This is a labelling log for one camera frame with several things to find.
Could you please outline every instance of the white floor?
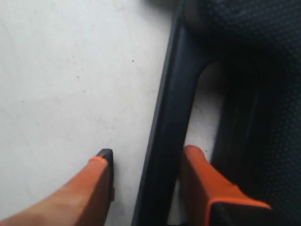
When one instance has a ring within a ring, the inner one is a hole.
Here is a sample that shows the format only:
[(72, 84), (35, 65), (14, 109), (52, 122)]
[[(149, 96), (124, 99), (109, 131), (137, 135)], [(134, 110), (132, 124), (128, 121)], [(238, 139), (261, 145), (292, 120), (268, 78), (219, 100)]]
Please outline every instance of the white floor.
[[(116, 200), (106, 225), (130, 225), (170, 3), (0, 1), (0, 219), (49, 195), (110, 147)], [(222, 104), (214, 90), (200, 87), (187, 137), (208, 157)]]

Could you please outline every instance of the concrete floor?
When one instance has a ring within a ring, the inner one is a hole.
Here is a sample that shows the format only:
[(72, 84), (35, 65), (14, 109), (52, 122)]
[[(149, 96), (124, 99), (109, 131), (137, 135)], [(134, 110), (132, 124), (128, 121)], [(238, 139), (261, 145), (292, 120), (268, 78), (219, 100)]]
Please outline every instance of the concrete floor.
[[(51, 194), (110, 147), (116, 200), (106, 225), (130, 225), (173, 5), (0, 1), (0, 219)], [(208, 158), (222, 105), (210, 84), (199, 86), (186, 141)]]

